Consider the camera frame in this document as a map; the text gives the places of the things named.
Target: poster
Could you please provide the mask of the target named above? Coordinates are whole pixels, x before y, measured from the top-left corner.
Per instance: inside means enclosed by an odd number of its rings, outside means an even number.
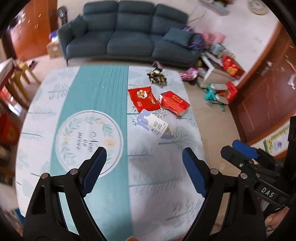
[[[264,149],[272,156],[276,156],[288,148],[288,135],[290,124],[286,124],[275,134],[269,136],[263,141]]]

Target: circular floral print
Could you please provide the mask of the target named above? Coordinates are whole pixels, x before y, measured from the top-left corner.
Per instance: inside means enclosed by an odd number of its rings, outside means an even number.
[[[55,143],[58,161],[66,171],[78,168],[98,147],[107,150],[107,160],[99,175],[102,177],[118,164],[123,136],[110,116],[96,110],[84,110],[70,116],[60,127]]]

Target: throw pillow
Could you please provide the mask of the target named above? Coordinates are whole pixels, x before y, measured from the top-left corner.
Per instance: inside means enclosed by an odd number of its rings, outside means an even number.
[[[69,23],[69,28],[75,37],[81,37],[87,31],[87,23],[80,15],[78,15],[73,21]]]
[[[163,36],[163,40],[187,47],[193,32],[185,32],[179,28],[170,28],[169,32]]]

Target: pink bag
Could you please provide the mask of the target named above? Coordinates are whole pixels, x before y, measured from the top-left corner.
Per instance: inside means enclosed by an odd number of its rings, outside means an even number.
[[[198,69],[189,68],[185,73],[180,73],[180,77],[183,81],[191,81],[194,80],[198,75]]]

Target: sofa cushion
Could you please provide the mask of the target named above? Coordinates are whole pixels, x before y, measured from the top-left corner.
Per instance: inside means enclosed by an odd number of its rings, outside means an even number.
[[[121,13],[117,14],[117,31],[141,31],[149,33],[152,23],[152,15]]]
[[[87,31],[83,36],[73,39],[67,46],[68,58],[105,55],[112,31]]]
[[[186,24],[179,23],[164,17],[153,16],[150,33],[166,35],[172,27],[184,29]]]
[[[187,20],[186,13],[163,4],[157,4],[150,33],[166,35],[171,27],[185,28]]]
[[[195,58],[190,50],[165,40],[155,42],[152,57],[160,61],[167,60],[182,64],[190,64]]]
[[[98,1],[86,3],[83,7],[83,14],[98,14],[116,12],[118,4],[116,1]]]
[[[87,31],[87,24],[83,18],[78,15],[74,20],[69,23],[69,28],[75,37],[80,37]]]
[[[187,47],[193,34],[194,32],[186,32],[178,28],[171,28],[169,32],[163,36],[163,40]]]
[[[153,44],[148,34],[115,31],[107,45],[107,54],[127,56],[151,56]]]
[[[137,13],[137,14],[154,14],[154,4],[144,1],[119,1],[119,12]]]
[[[163,4],[157,4],[155,6],[155,16],[165,17],[183,24],[186,24],[188,20],[186,13]]]
[[[118,4],[115,1],[86,3],[83,7],[83,19],[89,31],[114,31]]]
[[[119,1],[116,21],[117,31],[149,33],[154,4],[143,1]]]
[[[153,44],[155,44],[156,41],[162,40],[163,36],[158,34],[151,34],[150,39],[152,40]]]
[[[84,14],[83,19],[89,31],[114,31],[116,13]]]

